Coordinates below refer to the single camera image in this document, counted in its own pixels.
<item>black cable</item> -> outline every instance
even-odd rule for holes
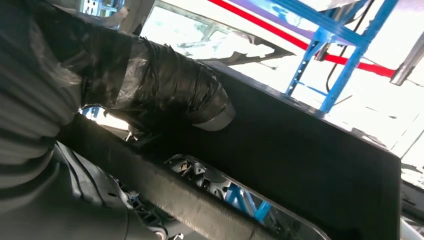
[[[365,10],[363,11],[363,13],[361,14],[361,16],[359,17],[360,19],[359,19],[358,23],[356,24],[355,28],[353,29],[354,32],[356,32],[359,29],[361,23],[364,21],[365,16],[367,15],[367,13],[370,10],[370,8],[373,5],[373,3],[374,3],[374,0],[370,0],[369,1],[368,6],[366,6]],[[343,47],[343,50],[341,51],[341,53],[339,55],[340,57],[343,56],[343,54],[345,53],[345,51],[346,51],[347,48],[348,48],[347,45]],[[330,92],[329,81],[330,81],[330,78],[333,75],[334,71],[336,70],[336,67],[337,67],[337,63],[335,63],[334,66],[332,67],[330,73],[328,74],[327,81],[325,82],[325,89],[327,90],[327,93]]]
[[[358,19],[360,19],[360,18],[362,18],[362,16],[365,16],[365,11],[363,12],[363,13],[361,13],[357,18],[354,18],[352,21],[351,21],[351,23],[352,22],[355,22],[356,20],[358,20]]]
[[[404,159],[405,155],[412,149],[412,147],[418,142],[418,140],[420,140],[421,136],[424,134],[424,130],[422,130],[420,132],[420,134],[418,135],[417,138],[415,138],[415,140],[413,141],[413,143],[411,144],[411,146],[408,147],[408,149],[406,150],[406,152],[400,157],[400,159]]]
[[[340,100],[340,101],[338,101],[338,102],[334,103],[333,107],[334,107],[334,106],[336,106],[337,104],[341,104],[341,103],[343,103],[344,101],[346,101],[346,100],[350,99],[351,97],[353,97],[353,95],[352,95],[352,94],[351,94],[351,95],[349,95],[349,96],[347,96],[347,97],[345,97],[344,99],[342,99],[342,100]]]
[[[132,34],[135,36],[140,36],[142,34],[142,30],[143,30],[143,23],[140,23],[139,25],[137,25],[137,27],[132,32]]]

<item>taped wrapping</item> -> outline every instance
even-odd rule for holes
[[[30,7],[61,67],[82,77],[83,107],[165,112],[194,125],[232,110],[214,72],[171,47],[101,27],[45,2]],[[199,127],[219,130],[233,116],[231,111],[215,120],[223,119],[218,128]]]
[[[192,124],[207,122],[229,104],[206,65],[145,38],[133,38],[125,77],[113,109],[180,113]]]

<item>red pipe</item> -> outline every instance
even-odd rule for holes
[[[211,3],[214,3],[234,14],[239,15],[240,17],[248,20],[249,22],[252,22],[256,25],[258,25],[259,27],[262,27],[268,31],[270,31],[271,33],[289,41],[290,43],[298,46],[299,48],[306,50],[308,47],[308,43],[303,42],[302,40],[288,34],[287,32],[267,23],[266,21],[259,19],[258,17],[234,6],[229,4],[228,2],[225,2],[224,0],[208,0]],[[347,58],[345,57],[341,57],[341,56],[336,56],[336,55],[331,55],[331,54],[327,54],[327,56],[325,57],[325,60],[329,61],[329,62],[333,62],[335,64],[340,64],[340,65],[345,65],[346,62],[348,61]],[[358,69],[362,69],[368,72],[372,72],[372,73],[376,73],[378,75],[384,76],[384,77],[388,77],[391,78],[392,75],[395,73],[395,70],[393,69],[389,69],[387,67],[384,66],[380,66],[380,65],[376,65],[376,64],[368,64],[368,63],[363,63],[360,62],[359,65],[357,66]]]

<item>blue steel shelving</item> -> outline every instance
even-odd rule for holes
[[[115,7],[113,7],[114,5],[115,5],[115,2],[117,2],[117,0],[113,0],[112,1],[112,4],[109,4],[109,5],[104,5],[103,4],[103,1],[102,0],[100,0],[99,2],[98,2],[98,9],[97,9],[97,15],[96,16],[99,16],[100,15],[100,11],[101,10],[106,10],[106,11],[111,11],[111,12],[117,12],[119,9],[121,9],[123,6],[124,6],[124,0],[121,0],[121,1],[119,1],[118,2],[118,4],[117,4],[117,8],[115,8]]]
[[[268,202],[262,201],[260,206],[257,208],[250,192],[242,189],[234,183],[231,183],[229,186],[225,195],[225,201],[237,209],[251,215],[260,223],[262,223],[264,218],[267,216],[272,206]]]
[[[348,42],[349,45],[355,46],[354,52],[348,59],[346,65],[344,66],[342,72],[338,76],[329,93],[324,93],[309,87],[310,89],[325,96],[325,100],[320,107],[320,110],[324,113],[328,113],[331,110],[337,98],[340,96],[343,88],[346,86],[349,78],[351,77],[353,70],[360,63],[360,60],[364,53],[367,51],[371,41],[375,38],[398,2],[398,0],[385,0],[375,15],[374,20],[369,24],[368,28],[364,31],[363,34],[358,34],[345,27],[344,23],[359,9],[361,9],[368,0],[360,0],[349,12],[344,13],[343,17],[341,17],[338,21],[330,18],[328,14],[317,12],[313,8],[297,0],[270,1],[319,26],[303,56],[301,63],[299,64],[299,67],[297,68],[296,73],[291,80],[290,85],[285,92],[289,96],[293,93],[297,84],[304,85],[302,82],[300,82],[302,74],[308,66],[308,63],[324,44],[334,43],[338,37],[339,39]]]

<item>bolt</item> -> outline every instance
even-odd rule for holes
[[[185,171],[185,170],[187,170],[188,167],[189,167],[189,165],[187,164],[187,162],[185,162],[185,163],[181,164],[181,166],[179,167],[179,169],[181,171]]]
[[[156,231],[154,234],[156,234],[156,236],[159,236],[160,240],[165,240],[165,235],[162,232]]]
[[[183,240],[184,239],[184,234],[178,233],[177,235],[175,235],[173,237],[173,240],[178,240],[178,239]]]

